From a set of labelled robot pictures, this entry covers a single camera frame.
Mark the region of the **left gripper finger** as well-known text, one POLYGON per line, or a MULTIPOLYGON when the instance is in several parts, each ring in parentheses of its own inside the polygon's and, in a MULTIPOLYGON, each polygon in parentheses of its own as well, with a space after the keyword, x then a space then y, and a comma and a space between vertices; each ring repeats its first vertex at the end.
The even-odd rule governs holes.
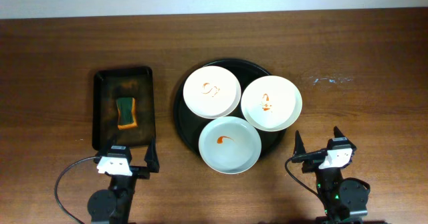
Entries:
POLYGON ((144 156, 146 167, 151 173, 158 173, 160 170, 160 163, 156 152, 156 138, 154 137, 147 147, 146 154, 144 156))
POLYGON ((100 156, 107 156, 110 152, 112 146, 117 143, 117 135, 113 135, 109 138, 105 144, 100 147, 100 156))

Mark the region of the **orange green sponge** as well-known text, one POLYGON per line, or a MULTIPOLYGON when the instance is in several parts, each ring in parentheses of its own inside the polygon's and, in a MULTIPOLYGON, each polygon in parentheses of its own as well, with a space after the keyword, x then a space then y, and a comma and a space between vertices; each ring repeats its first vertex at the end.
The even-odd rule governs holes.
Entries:
POLYGON ((132 97, 123 97, 116 100, 118 110, 118 129, 136 128, 136 100, 132 97))

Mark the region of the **white plate red smear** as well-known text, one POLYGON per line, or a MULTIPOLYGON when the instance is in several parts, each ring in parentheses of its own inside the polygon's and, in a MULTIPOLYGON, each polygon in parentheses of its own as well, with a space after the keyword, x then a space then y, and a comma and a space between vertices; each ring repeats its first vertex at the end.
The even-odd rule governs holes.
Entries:
POLYGON ((280 76, 254 80, 241 97, 244 118, 255 128, 266 132, 290 127, 300 116, 302 106, 299 89, 280 76))

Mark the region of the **light grey plate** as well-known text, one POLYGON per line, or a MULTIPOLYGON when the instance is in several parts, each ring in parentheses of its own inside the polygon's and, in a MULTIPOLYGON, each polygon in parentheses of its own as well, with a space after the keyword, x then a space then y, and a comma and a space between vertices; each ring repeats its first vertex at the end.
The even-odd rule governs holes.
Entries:
POLYGON ((258 161, 261 138, 246 120, 226 116, 204 127, 198 147, 201 158, 211 169, 234 175, 247 171, 258 161))

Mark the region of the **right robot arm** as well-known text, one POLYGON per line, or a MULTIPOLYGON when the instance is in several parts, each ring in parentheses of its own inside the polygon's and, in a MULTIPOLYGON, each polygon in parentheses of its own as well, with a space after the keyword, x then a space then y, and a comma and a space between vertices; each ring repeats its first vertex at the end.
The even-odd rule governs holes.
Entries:
POLYGON ((334 127, 334 137, 326 148, 306 152, 300 133, 295 133, 294 151, 288 162, 301 163, 304 174, 316 175, 316 190, 292 177, 321 201, 325 216, 315 218, 316 223, 362 223, 368 214, 366 204, 370 185, 360 179, 344 178, 342 169, 352 162, 357 147, 334 127))

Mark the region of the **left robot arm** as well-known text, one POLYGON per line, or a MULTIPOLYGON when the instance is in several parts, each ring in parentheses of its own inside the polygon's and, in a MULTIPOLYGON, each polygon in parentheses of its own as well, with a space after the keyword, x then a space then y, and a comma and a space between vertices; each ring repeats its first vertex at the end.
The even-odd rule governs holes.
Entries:
POLYGON ((144 156, 145 166, 132 165, 130 147, 117 144, 115 136, 100 148, 96 157, 97 170, 110 177, 110 185, 89 198, 87 209, 91 222, 128 223, 136 182, 148 180, 152 173, 160 170, 156 140, 149 142, 144 156))

